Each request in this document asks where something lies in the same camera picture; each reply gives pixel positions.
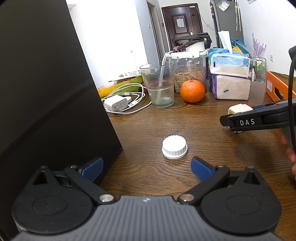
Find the doorway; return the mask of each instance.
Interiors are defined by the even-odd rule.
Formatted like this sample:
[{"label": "doorway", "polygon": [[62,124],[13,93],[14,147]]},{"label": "doorway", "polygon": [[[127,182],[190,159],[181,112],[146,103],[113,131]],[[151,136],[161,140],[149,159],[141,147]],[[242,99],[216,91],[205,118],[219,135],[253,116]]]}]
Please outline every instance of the doorway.
[{"label": "doorway", "polygon": [[197,4],[163,7],[163,17],[168,33],[170,50],[175,47],[172,39],[203,33],[200,12]]},{"label": "doorway", "polygon": [[151,25],[152,25],[151,27],[152,27],[153,34],[154,34],[158,58],[159,58],[159,61],[161,61],[164,54],[165,54],[165,47],[163,44],[163,37],[162,37],[161,29],[160,29],[157,10],[156,10],[156,7],[151,3],[147,2],[147,5],[148,5],[148,9],[149,9],[149,15],[150,15],[150,20],[151,20]]}]

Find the nuts in container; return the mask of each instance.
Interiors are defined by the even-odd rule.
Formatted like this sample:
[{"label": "nuts in container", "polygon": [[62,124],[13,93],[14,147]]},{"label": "nuts in container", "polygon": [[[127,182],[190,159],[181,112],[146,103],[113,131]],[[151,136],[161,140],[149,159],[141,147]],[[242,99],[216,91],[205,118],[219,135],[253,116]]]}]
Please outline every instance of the nuts in container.
[{"label": "nuts in container", "polygon": [[198,80],[206,89],[206,68],[200,65],[180,65],[175,70],[175,91],[180,93],[180,87],[186,80]]}]

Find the brown door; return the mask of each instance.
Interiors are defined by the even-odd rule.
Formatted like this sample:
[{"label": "brown door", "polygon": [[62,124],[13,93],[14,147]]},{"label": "brown door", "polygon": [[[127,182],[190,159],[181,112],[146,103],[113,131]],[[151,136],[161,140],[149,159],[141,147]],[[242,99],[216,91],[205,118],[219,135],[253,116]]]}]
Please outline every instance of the brown door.
[{"label": "brown door", "polygon": [[162,10],[171,50],[175,46],[171,41],[173,38],[203,32],[197,4],[163,7]]}]

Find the metal screw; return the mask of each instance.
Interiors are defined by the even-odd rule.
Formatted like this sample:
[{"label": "metal screw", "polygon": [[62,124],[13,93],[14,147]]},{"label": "metal screw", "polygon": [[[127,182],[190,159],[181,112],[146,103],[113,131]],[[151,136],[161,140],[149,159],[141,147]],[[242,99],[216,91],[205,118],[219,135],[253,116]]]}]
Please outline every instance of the metal screw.
[{"label": "metal screw", "polygon": [[110,194],[103,194],[99,197],[102,202],[111,202],[113,201],[114,197]]},{"label": "metal screw", "polygon": [[194,200],[194,196],[193,196],[192,194],[189,194],[189,193],[187,193],[187,194],[182,194],[182,195],[180,196],[180,199],[181,199],[182,201],[184,201],[184,202],[191,202],[191,201]]}]

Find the gray ribbed panel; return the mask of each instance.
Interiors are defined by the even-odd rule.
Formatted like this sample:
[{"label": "gray ribbed panel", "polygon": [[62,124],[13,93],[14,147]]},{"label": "gray ribbed panel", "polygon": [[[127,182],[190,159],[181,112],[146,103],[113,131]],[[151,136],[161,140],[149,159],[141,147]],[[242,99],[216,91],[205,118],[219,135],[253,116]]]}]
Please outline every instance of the gray ribbed panel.
[{"label": "gray ribbed panel", "polygon": [[180,240],[279,241],[281,239],[273,233],[254,238],[221,233],[205,223],[195,207],[177,204],[171,196],[122,196],[117,203],[99,206],[86,224],[67,234],[35,236],[22,232],[14,239],[14,241]]}]

